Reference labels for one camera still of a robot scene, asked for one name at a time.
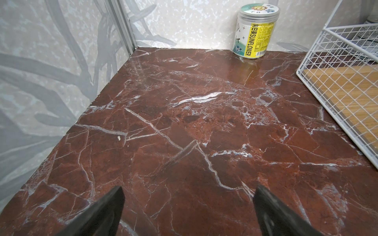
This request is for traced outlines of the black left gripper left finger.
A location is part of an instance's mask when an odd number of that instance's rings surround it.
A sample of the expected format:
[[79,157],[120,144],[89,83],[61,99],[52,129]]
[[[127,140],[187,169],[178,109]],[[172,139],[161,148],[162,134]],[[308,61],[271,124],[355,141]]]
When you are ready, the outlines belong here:
[[107,194],[76,217],[58,236],[114,236],[123,212],[125,195],[121,186]]

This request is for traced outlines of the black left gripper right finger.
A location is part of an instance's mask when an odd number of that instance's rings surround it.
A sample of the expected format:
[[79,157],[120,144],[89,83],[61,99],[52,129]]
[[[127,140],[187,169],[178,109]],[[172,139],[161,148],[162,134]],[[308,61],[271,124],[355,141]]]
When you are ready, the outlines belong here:
[[263,236],[322,235],[263,185],[257,186],[253,204]]

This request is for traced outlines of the white wire wooden shelf rack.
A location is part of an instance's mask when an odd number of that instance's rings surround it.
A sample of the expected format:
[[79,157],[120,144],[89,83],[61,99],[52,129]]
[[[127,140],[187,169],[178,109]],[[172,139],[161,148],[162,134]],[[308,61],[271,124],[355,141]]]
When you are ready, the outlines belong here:
[[364,23],[332,26],[327,20],[296,74],[377,166],[378,56],[351,42],[353,28],[369,26]]

